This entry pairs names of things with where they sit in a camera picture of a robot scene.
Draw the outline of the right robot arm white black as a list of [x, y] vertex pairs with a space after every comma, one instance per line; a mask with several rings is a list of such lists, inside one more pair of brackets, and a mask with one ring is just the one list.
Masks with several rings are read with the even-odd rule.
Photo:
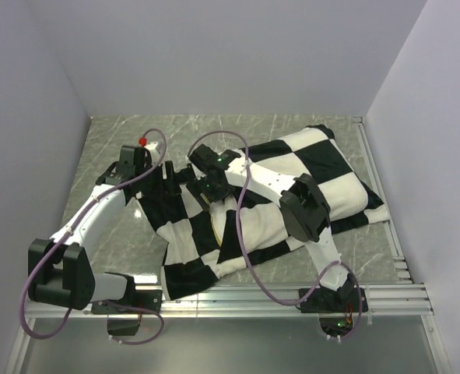
[[330, 207], [310, 175], [275, 173], [251, 162], [247, 153], [226, 150], [217, 154], [204, 144], [192, 146], [188, 159], [202, 174], [188, 183], [188, 190], [203, 210], [227, 198], [236, 186], [242, 192], [252, 191], [279, 208], [287, 233], [310, 253], [318, 279], [303, 297], [282, 300], [280, 305], [299, 305], [315, 298], [338, 312], [345, 310], [352, 295], [362, 295], [353, 271], [342, 262], [335, 247]]

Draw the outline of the white pillow with yellow edge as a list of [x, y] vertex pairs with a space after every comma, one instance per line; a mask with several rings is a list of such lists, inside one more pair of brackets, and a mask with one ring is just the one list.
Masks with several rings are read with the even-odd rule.
[[223, 234], [226, 225], [226, 211], [220, 205], [213, 204], [209, 208], [209, 216], [212, 225], [212, 231], [216, 238], [218, 246], [222, 245]]

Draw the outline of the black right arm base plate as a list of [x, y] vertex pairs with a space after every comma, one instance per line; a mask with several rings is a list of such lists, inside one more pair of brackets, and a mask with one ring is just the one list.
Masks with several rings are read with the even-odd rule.
[[368, 303], [363, 288], [358, 293], [354, 288], [345, 298], [334, 291], [317, 288], [305, 301], [295, 306], [301, 314], [318, 314], [321, 332], [327, 339], [344, 340], [358, 326], [360, 317], [368, 312]]

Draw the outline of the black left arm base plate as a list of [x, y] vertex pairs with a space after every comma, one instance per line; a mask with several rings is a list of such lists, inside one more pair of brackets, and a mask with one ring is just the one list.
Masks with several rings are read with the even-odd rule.
[[[163, 292], [159, 289], [134, 291], [132, 297], [94, 302], [91, 314], [107, 317], [109, 338], [129, 345], [139, 345], [153, 341], [163, 332], [165, 322], [160, 315]], [[151, 337], [132, 341], [125, 338], [138, 337], [140, 326], [145, 316], [155, 316], [159, 320], [159, 329]]]

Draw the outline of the black white checkered pillowcase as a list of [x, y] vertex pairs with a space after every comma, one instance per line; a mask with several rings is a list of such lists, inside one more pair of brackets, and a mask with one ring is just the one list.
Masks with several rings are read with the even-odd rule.
[[[339, 149], [334, 132], [325, 125], [309, 125], [288, 136], [250, 146], [249, 158], [277, 173], [312, 175], [331, 208], [335, 234], [389, 218], [385, 203], [358, 178]], [[240, 193], [241, 188], [236, 187], [225, 200], [214, 203], [226, 211], [221, 246], [213, 234], [209, 210], [204, 211], [186, 188], [172, 197], [139, 200], [153, 230], [167, 242], [160, 269], [160, 283], [167, 299], [198, 294], [246, 267], [237, 239], [237, 213], [241, 214], [245, 248], [252, 265], [302, 246], [286, 233], [274, 203], [246, 191], [238, 210]]]

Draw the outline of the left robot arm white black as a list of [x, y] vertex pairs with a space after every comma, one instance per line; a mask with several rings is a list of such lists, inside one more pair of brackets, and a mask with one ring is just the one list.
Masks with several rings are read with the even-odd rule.
[[119, 313], [137, 304], [135, 280], [123, 273], [94, 273], [90, 254], [111, 219], [138, 194], [147, 195], [162, 177], [165, 146], [123, 146], [119, 158], [96, 180], [90, 197], [49, 239], [28, 249], [27, 296], [33, 302], [82, 310], [110, 302]]

